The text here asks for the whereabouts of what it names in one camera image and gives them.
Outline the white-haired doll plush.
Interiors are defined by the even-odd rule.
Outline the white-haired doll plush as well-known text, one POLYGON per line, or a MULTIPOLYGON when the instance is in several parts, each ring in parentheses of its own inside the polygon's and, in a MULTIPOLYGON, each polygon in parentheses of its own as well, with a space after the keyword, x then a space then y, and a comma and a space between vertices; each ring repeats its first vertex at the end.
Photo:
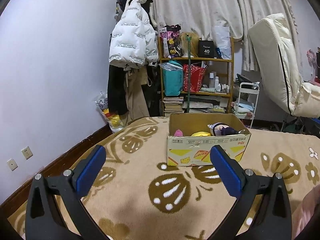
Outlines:
POLYGON ((210 129, 212 136, 227 136, 227 135, 235 135, 239 133, 234 128, 222 122, 210 124, 208 125, 208 128, 210 129))

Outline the yellow dog plush toy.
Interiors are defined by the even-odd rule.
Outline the yellow dog plush toy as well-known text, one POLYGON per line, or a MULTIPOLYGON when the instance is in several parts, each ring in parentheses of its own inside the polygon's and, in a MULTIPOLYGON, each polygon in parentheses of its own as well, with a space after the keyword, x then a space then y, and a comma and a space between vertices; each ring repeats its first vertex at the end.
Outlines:
POLYGON ((212 134, 210 132, 200 131, 200 132, 193 133, 191 136, 192 137, 211 137, 212 134))

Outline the open cardboard box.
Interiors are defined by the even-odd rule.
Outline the open cardboard box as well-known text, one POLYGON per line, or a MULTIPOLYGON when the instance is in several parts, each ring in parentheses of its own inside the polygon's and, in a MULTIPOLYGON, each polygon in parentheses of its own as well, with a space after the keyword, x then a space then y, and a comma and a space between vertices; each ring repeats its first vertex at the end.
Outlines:
POLYGON ((220 113, 182 113, 172 114, 169 118, 167 137, 167 164, 170 166, 203 166, 211 165, 210 150, 219 145, 229 157, 240 161, 250 140, 251 133, 233 114, 220 113), (192 137, 195 132, 210 132, 208 125, 222 122, 237 131, 245 133, 192 137), (182 137, 175 137, 177 129, 183 132, 182 137))

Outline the plastic bag with toys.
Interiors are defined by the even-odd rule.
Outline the plastic bag with toys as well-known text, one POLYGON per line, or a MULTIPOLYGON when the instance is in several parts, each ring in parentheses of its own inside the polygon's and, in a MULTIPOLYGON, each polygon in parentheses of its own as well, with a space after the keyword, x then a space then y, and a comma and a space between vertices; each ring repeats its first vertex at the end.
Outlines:
POLYGON ((117 113, 111 113, 109 111, 107 93, 100 92, 97 99, 95 100, 95 104, 100 114, 108 123, 112 133, 117 133, 124 128, 124 125, 120 119, 120 116, 117 113))

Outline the pink plush toy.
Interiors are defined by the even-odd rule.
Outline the pink plush toy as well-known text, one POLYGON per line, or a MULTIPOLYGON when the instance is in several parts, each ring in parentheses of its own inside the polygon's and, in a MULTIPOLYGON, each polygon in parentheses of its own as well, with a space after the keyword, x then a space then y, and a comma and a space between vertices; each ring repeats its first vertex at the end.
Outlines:
POLYGON ((180 129, 177 129, 174 133, 175 137, 182 137, 183 136, 183 132, 180 129))

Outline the white utility cart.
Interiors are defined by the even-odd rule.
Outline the white utility cart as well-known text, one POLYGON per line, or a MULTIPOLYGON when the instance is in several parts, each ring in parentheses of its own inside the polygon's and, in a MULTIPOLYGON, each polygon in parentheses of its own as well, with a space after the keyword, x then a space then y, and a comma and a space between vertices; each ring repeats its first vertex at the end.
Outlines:
POLYGON ((249 122, 249 128, 252 128, 257 110, 257 104, 260 94, 260 82, 241 82, 237 85, 238 95, 232 107, 233 114, 249 122))

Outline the black hanging garment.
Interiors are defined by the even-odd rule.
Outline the black hanging garment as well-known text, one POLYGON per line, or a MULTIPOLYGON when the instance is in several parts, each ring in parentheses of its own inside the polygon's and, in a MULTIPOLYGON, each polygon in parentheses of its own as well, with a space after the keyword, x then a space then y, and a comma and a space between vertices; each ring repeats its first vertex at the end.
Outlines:
POLYGON ((123 68, 109 65, 107 100, 111 113, 125 115, 128 112, 124 84, 125 72, 123 68))

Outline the beige hanging coat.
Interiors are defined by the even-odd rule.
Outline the beige hanging coat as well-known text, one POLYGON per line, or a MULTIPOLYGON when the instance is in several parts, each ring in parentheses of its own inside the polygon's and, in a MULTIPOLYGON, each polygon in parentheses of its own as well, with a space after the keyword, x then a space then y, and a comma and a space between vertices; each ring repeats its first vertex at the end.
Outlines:
POLYGON ((127 113, 123 116, 123 122, 126 125, 137 119, 150 116, 142 90, 142 85, 146 85, 143 81, 147 81, 147 79, 145 67, 131 69, 125 74, 124 89, 127 113))

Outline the stack of books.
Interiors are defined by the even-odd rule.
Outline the stack of books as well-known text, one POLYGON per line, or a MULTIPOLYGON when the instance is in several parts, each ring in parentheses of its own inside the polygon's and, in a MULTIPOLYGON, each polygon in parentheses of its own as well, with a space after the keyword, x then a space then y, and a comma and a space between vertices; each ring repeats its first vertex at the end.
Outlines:
POLYGON ((183 97, 164 97, 164 116, 169 116, 170 114, 184 113, 182 108, 183 97))

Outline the red gift bag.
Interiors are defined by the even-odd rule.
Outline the red gift bag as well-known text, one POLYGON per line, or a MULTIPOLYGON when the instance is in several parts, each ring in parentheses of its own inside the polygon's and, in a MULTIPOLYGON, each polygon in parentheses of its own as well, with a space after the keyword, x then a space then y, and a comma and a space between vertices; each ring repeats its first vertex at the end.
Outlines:
MULTIPOLYGON (((183 90, 187 92, 188 90, 188 64, 183 65, 183 90)), ((206 68, 202 68, 199 66, 195 66, 191 64, 191 88, 190 92, 191 93, 197 93, 200 91, 202 87, 202 82, 204 75, 206 73, 206 68)))

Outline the wooden shelf unit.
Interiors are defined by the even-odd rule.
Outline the wooden shelf unit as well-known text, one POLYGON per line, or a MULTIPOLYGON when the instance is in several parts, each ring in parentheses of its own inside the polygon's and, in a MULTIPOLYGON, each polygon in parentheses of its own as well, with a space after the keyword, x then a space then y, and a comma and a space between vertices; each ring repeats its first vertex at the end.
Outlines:
POLYGON ((222 98, 227 98, 227 105, 224 107, 226 113, 231 112, 231 101, 232 101, 232 92, 234 86, 234 38, 230 38, 231 42, 231 53, 232 58, 230 60, 216 59, 216 58, 200 58, 200 57, 175 57, 174 60, 181 61, 188 66, 188 71, 182 74, 183 80, 188 81, 188 89, 181 90, 180 94, 187 97, 187 111, 190 108, 190 95, 206 95, 206 96, 220 96, 222 98), (214 76, 219 78, 218 84, 227 85, 228 87, 224 91, 218 91, 216 88, 212 89, 210 92, 202 91, 201 88, 205 85, 205 76, 210 74, 208 68, 200 68, 195 66, 195 61, 203 62, 222 62, 228 64, 227 72, 225 73, 216 73, 214 76))

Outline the teal storage bag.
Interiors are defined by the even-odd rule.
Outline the teal storage bag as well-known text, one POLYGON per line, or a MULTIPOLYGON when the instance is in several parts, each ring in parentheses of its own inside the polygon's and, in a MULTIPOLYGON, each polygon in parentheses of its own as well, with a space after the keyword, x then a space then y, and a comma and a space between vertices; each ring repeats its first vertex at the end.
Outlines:
POLYGON ((170 60, 161 64, 163 70, 164 92, 166 96, 178 96, 183 87, 183 66, 170 60))

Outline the cream folded mattress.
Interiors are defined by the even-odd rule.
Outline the cream folded mattress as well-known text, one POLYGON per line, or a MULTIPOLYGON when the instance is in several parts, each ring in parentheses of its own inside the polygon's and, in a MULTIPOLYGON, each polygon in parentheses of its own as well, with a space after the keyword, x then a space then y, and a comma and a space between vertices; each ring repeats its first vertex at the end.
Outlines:
POLYGON ((268 97, 291 116, 319 118, 319 87, 303 81, 285 15, 266 16, 248 35, 268 97))

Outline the black box marked 40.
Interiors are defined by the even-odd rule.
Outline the black box marked 40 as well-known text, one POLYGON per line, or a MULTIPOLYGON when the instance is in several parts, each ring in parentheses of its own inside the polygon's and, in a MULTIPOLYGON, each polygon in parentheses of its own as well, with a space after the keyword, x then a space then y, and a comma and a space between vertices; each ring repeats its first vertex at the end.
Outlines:
POLYGON ((214 57, 214 41, 211 40, 199 40, 199 52, 198 56, 201 58, 213 58, 214 57))

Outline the white puffer jacket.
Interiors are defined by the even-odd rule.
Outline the white puffer jacket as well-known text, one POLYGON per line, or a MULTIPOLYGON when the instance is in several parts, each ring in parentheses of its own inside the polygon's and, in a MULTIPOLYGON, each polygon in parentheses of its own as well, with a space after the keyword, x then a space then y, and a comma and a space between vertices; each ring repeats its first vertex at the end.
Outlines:
POLYGON ((143 7, 152 0, 127 0, 120 20, 112 31, 109 63, 125 71, 152 65, 159 60, 157 24, 143 7))

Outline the green pole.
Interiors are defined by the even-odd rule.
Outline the green pole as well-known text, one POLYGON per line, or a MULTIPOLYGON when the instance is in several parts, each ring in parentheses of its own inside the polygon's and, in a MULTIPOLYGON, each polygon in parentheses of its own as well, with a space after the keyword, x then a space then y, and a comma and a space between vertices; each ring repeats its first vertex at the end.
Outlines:
POLYGON ((191 88, 191 36, 187 35, 188 43, 188 90, 187 90, 187 113, 190 111, 190 88, 191 88))

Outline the blonde wig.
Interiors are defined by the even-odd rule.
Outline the blonde wig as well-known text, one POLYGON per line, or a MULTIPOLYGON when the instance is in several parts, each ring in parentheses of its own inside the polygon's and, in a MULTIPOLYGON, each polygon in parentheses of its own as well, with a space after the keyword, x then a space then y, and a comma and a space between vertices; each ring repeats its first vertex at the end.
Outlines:
POLYGON ((179 35, 179 45, 182 50, 182 57, 198 57, 200 37, 195 32, 182 32, 179 35))

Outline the floral curtain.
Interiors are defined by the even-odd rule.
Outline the floral curtain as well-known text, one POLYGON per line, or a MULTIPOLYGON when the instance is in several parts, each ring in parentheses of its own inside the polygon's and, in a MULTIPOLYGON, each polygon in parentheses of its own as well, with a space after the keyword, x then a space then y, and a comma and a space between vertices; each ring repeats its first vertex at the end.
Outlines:
POLYGON ((159 27, 179 24, 183 31, 195 31, 201 37, 216 40, 215 26, 228 27, 231 37, 242 41, 242 69, 257 71, 249 28, 262 18, 282 13, 287 19, 296 50, 298 67, 302 68, 298 31, 290 0, 153 0, 159 27))

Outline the wall socket lower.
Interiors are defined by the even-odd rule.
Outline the wall socket lower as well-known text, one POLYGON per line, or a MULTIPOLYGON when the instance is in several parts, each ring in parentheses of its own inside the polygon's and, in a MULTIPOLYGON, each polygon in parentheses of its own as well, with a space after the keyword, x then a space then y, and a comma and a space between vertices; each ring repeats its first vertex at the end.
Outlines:
POLYGON ((18 168, 18 165, 14 159, 9 159, 7 161, 7 165, 10 168, 11 171, 14 171, 16 168, 18 168))

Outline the wall socket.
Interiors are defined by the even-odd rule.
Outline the wall socket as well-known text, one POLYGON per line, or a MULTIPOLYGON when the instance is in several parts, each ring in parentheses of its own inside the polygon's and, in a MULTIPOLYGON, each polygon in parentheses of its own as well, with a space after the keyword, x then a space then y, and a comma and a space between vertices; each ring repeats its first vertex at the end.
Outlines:
POLYGON ((18 165, 14 159, 9 159, 7 161, 7 165, 10 168, 11 171, 14 171, 16 168, 18 168, 18 165))
POLYGON ((29 148, 29 146, 27 146, 26 148, 21 150, 23 156, 25 157, 26 160, 28 160, 29 158, 31 158, 33 156, 33 153, 31 151, 31 149, 29 148))

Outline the wall socket upper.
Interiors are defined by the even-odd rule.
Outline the wall socket upper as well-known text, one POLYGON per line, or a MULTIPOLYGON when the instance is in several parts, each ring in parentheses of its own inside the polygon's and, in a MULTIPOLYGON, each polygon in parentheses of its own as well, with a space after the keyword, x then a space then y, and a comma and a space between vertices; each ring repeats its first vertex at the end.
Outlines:
POLYGON ((25 157, 26 160, 28 160, 29 158, 31 158, 33 156, 33 153, 31 151, 31 149, 29 148, 29 146, 27 146, 26 148, 21 150, 23 156, 25 157))

